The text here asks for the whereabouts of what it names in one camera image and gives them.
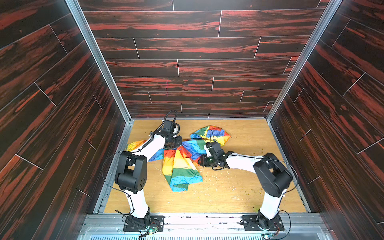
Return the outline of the rainbow striped zip jacket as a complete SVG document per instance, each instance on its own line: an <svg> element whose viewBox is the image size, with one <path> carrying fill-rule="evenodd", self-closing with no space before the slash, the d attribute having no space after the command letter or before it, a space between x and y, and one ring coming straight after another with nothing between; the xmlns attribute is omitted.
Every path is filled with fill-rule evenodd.
<svg viewBox="0 0 384 240"><path fill-rule="evenodd" d="M163 161L162 172L172 191L187 191L189 184L203 181L195 164L206 154L204 146L210 142L223 146L229 138L230 135L223 129L207 126L193 133L191 139L183 141L178 148L158 150L150 161Z"/></svg>

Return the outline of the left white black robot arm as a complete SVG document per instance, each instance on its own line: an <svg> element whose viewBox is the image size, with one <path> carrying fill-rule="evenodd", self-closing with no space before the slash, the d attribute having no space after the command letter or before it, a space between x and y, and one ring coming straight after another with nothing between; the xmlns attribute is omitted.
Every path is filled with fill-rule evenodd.
<svg viewBox="0 0 384 240"><path fill-rule="evenodd" d="M151 133L148 140L133 151L123 151L119 155L115 183L127 196L130 212L126 222L139 230L150 226L150 208L146 203L144 186L147 182L147 162L161 149L172 149L182 145L181 136L163 137Z"/></svg>

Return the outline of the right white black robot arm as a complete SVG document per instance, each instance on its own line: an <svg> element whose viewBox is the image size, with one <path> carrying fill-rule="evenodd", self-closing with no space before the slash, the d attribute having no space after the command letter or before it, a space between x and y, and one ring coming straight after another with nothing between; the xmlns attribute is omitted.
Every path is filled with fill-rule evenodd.
<svg viewBox="0 0 384 240"><path fill-rule="evenodd" d="M279 223L279 207L284 194L293 181L293 175L272 153L264 156L247 156L235 152L225 152L217 142L204 146L206 154L198 161L202 167L213 170L239 169L254 173L265 191L263 204L258 211L258 226L271 230Z"/></svg>

